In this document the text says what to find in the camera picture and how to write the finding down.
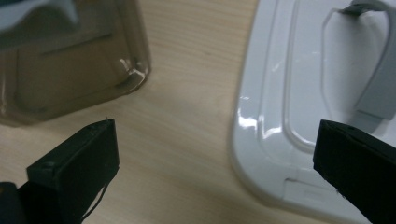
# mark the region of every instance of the clear plastic container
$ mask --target clear plastic container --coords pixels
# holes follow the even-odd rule
[[[69,1],[75,24],[58,7],[41,6],[0,32],[0,122],[51,119],[128,94],[147,79],[149,48],[136,0]]]

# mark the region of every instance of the wooden table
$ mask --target wooden table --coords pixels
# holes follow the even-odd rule
[[[83,126],[117,122],[120,171],[85,223],[323,223],[256,199],[230,163],[233,110],[257,0],[142,0],[145,86],[37,125],[0,126],[1,181]]]

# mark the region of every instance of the white tray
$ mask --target white tray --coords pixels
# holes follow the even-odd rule
[[[314,216],[370,223],[312,162],[320,120],[351,119],[388,35],[383,13],[354,20],[337,11],[349,3],[259,2],[236,108],[233,163],[264,200]],[[382,122],[373,133],[393,146],[395,134],[394,121]]]

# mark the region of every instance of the transparent plastic box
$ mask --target transparent plastic box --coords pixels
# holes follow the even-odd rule
[[[128,94],[147,79],[138,1],[8,2],[0,4],[0,122],[52,119]],[[1,24],[12,11],[24,15]]]

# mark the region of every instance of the wood grain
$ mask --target wood grain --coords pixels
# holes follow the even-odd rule
[[[37,125],[0,126],[0,176],[84,125],[114,118],[120,172],[85,223],[323,223],[259,202],[229,159],[235,95],[257,0],[142,0],[152,55],[145,86]]]

